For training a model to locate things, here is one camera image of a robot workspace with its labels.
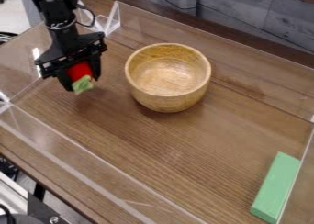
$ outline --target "green object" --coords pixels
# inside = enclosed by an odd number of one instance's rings
[[[290,155],[279,152],[263,180],[250,213],[270,224],[276,224],[298,173],[299,163]]]
[[[72,88],[76,95],[80,94],[83,91],[92,89],[93,85],[91,83],[91,76],[85,75],[80,80],[72,83]]]

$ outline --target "bowl rim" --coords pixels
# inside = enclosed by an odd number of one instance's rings
[[[151,94],[150,92],[144,91],[140,89],[140,87],[136,85],[135,81],[132,80],[131,78],[131,75],[130,75],[130,63],[134,59],[134,57],[140,53],[143,52],[144,50],[155,47],[155,46],[166,46],[166,45],[174,45],[174,46],[180,46],[188,50],[192,50],[199,56],[200,58],[203,59],[204,63],[207,64],[207,72],[206,72],[206,76],[204,76],[204,79],[203,81],[198,84],[198,86],[195,88],[192,88],[191,90],[183,92],[182,94],[179,95],[156,95],[156,94]],[[182,95],[188,95],[194,92],[196,92],[200,88],[203,88],[203,86],[208,83],[210,81],[210,78],[211,78],[211,62],[207,60],[206,56],[196,50],[194,49],[192,47],[190,47],[188,45],[184,45],[184,44],[179,44],[179,43],[156,43],[156,44],[151,44],[151,45],[147,45],[144,47],[142,47],[140,49],[138,49],[132,54],[131,56],[127,58],[127,63],[126,63],[126,77],[127,77],[127,81],[131,83],[131,85],[138,89],[140,90],[142,92],[147,93],[148,95],[154,95],[154,96],[163,96],[163,97],[174,97],[174,96],[182,96]]]

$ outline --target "wooden bowl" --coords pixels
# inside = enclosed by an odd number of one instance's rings
[[[199,51],[182,44],[150,45],[127,59],[131,93],[158,112],[186,110],[202,99],[211,77],[211,64]]]

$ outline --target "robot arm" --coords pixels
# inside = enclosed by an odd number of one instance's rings
[[[100,55],[107,50],[103,32],[80,35],[73,10],[79,0],[32,0],[44,17],[52,46],[36,59],[41,77],[56,77],[68,91],[73,91],[73,75],[85,74],[97,80]]]

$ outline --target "red object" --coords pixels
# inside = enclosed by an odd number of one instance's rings
[[[73,66],[71,66],[67,69],[67,74],[69,76],[72,83],[79,81],[85,75],[89,75],[91,78],[93,77],[88,62],[76,63]]]

